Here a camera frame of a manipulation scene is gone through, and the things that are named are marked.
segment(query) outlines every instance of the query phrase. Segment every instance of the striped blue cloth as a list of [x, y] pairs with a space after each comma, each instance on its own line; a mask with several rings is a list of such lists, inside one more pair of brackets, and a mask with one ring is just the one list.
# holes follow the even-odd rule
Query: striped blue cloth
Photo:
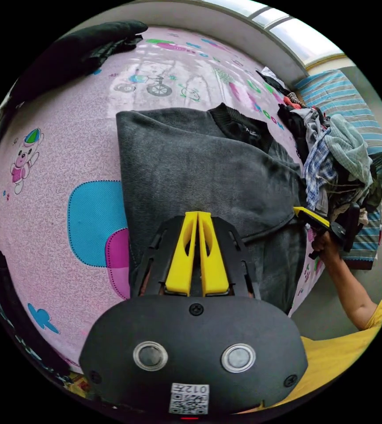
[[[327, 116], [341, 114], [357, 128], [368, 147], [367, 152], [376, 166], [382, 183], [382, 129], [351, 81], [338, 70], [309, 76], [296, 84], [308, 106], [317, 106]], [[380, 211], [368, 214], [369, 224], [356, 236], [353, 249], [343, 256], [352, 261], [373, 262], [379, 244]]]

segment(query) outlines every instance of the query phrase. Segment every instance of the plaid shirt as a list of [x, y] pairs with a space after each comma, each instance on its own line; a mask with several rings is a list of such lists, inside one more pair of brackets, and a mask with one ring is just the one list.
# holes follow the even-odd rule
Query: plaid shirt
[[304, 164], [303, 175], [306, 179], [307, 208], [316, 209], [319, 200], [319, 189], [327, 183], [334, 183], [338, 173], [333, 166], [333, 156], [325, 143], [324, 137], [330, 132], [327, 129], [317, 139]]

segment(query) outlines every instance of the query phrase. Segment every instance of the yellow gripper fingers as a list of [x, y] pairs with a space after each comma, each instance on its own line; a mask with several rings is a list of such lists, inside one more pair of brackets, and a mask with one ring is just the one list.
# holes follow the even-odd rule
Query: yellow gripper fingers
[[198, 212], [198, 231], [203, 296], [226, 293], [229, 282], [210, 213]]
[[166, 290], [189, 296], [195, 255], [198, 212], [187, 212], [166, 279]]
[[306, 218], [307, 218], [306, 220], [308, 221], [309, 224], [312, 224], [313, 222], [317, 222], [324, 225], [325, 227], [330, 227], [330, 223], [328, 220], [326, 220], [325, 218], [322, 218], [320, 215], [318, 215], [317, 213], [307, 208], [303, 208], [302, 206], [294, 207], [294, 213], [299, 218], [302, 217], [301, 215], [306, 214]]

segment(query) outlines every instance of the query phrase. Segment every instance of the black jacket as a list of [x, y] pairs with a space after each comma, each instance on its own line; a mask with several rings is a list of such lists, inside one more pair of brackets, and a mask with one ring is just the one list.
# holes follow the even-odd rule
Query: black jacket
[[55, 41], [20, 76], [8, 106], [39, 95], [96, 71], [108, 56], [133, 50], [147, 25], [139, 21], [108, 22], [90, 26]]

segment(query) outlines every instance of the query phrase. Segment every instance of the bed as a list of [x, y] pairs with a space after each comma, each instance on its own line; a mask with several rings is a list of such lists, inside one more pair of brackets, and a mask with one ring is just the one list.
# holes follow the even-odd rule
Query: bed
[[[367, 152], [375, 164], [382, 183], [382, 129], [351, 81], [340, 70], [309, 76], [296, 84], [295, 89], [308, 106], [317, 106], [327, 116], [341, 114], [363, 136]], [[343, 257], [353, 269], [371, 269], [381, 238], [381, 208], [368, 214], [369, 224], [354, 240], [353, 249]]]
[[[94, 322], [130, 296], [117, 112], [223, 102], [265, 121], [302, 167], [277, 117], [283, 95], [257, 74], [260, 64], [196, 33], [143, 35], [93, 75], [24, 104], [0, 144], [0, 251], [34, 326], [76, 372]], [[323, 270], [308, 258], [312, 237], [290, 315]]]

